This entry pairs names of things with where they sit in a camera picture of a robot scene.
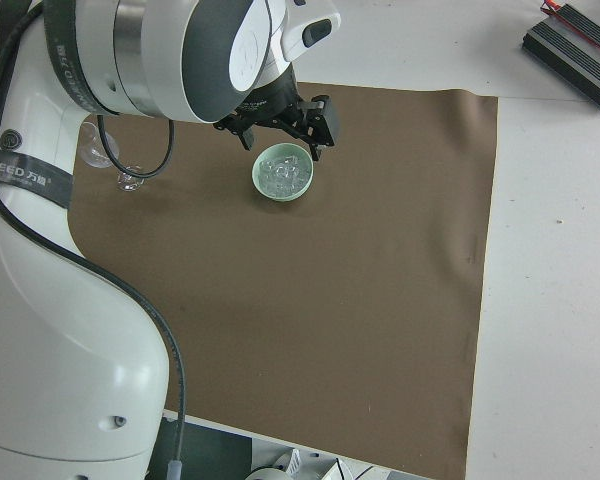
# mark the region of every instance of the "brown mat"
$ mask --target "brown mat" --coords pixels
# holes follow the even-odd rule
[[[301,93],[334,98],[342,135],[299,200],[275,203],[251,184],[257,153],[288,137],[259,129],[250,153],[226,132],[180,124],[172,165],[137,192],[77,163],[75,240],[171,322],[189,414],[461,479],[497,101]],[[109,126],[125,163],[162,157],[166,122]]]

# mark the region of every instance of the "white table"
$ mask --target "white table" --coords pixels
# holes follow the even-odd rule
[[[335,1],[299,80],[501,98],[467,480],[600,479],[600,111],[520,51],[541,2]]]

